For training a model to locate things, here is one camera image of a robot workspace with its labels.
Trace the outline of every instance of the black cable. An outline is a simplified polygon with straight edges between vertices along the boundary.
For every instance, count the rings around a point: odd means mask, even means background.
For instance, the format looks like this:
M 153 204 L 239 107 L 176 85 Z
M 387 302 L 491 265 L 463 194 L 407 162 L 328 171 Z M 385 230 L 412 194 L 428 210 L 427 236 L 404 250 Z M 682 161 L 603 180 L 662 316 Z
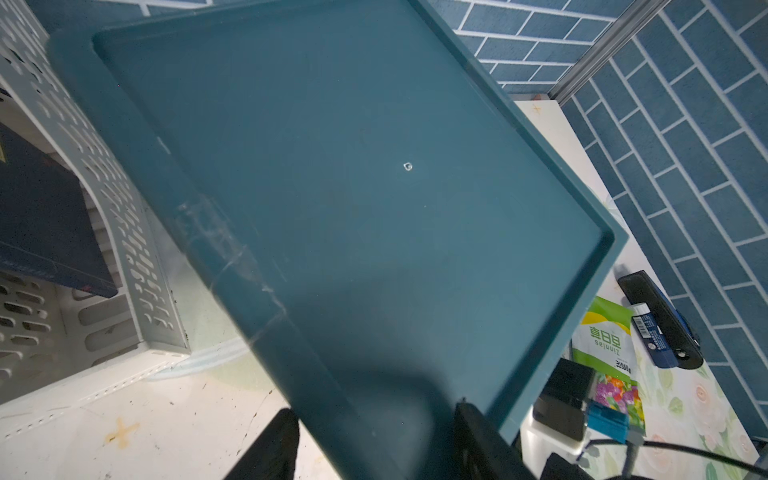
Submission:
M 598 446 L 598 445 L 624 445 L 624 443 L 620 443 L 610 439 L 590 440 L 590 442 L 587 444 L 584 450 L 586 451 L 587 449 L 589 449 L 589 447 Z M 765 470 L 760 467 L 756 467 L 755 465 L 751 465 L 746 462 L 742 462 L 741 460 L 736 460 L 731 457 L 726 457 L 725 455 L 719 455 L 717 453 L 707 452 L 706 450 L 699 450 L 699 449 L 695 449 L 693 447 L 688 447 L 685 445 L 675 445 L 674 443 L 664 443 L 664 442 L 643 442 L 643 447 L 650 447 L 653 449 L 674 450 L 676 452 L 689 453 L 691 455 L 699 455 L 700 457 L 709 458 L 710 460 L 715 460 L 717 462 L 722 462 L 737 468 L 741 468 L 742 470 L 747 470 L 748 472 L 752 472 L 755 475 L 759 475 L 762 478 L 768 478 L 768 470 Z M 582 452 L 578 456 L 578 458 L 581 459 L 581 456 L 583 454 L 584 452 Z

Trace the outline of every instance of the black object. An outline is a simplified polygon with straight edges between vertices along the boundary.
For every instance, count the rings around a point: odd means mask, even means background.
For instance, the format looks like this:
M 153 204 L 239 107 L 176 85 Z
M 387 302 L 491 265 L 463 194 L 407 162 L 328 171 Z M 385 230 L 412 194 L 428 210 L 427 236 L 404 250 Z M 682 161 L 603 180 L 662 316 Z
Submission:
M 587 431 L 587 406 L 594 396 L 594 369 L 560 359 L 533 405 L 533 418 L 574 440 Z
M 299 452 L 299 418 L 282 409 L 224 480 L 293 480 Z
M 77 290 L 118 293 L 80 181 L 0 124 L 0 268 Z
M 516 452 L 471 403 L 461 402 L 453 416 L 455 450 L 461 480 L 535 480 Z
M 647 303 L 681 369 L 693 370 L 703 365 L 695 333 L 644 270 L 623 276 L 618 283 L 630 303 Z
M 541 480 L 594 480 L 578 465 L 568 463 L 565 458 L 553 453 L 547 458 Z

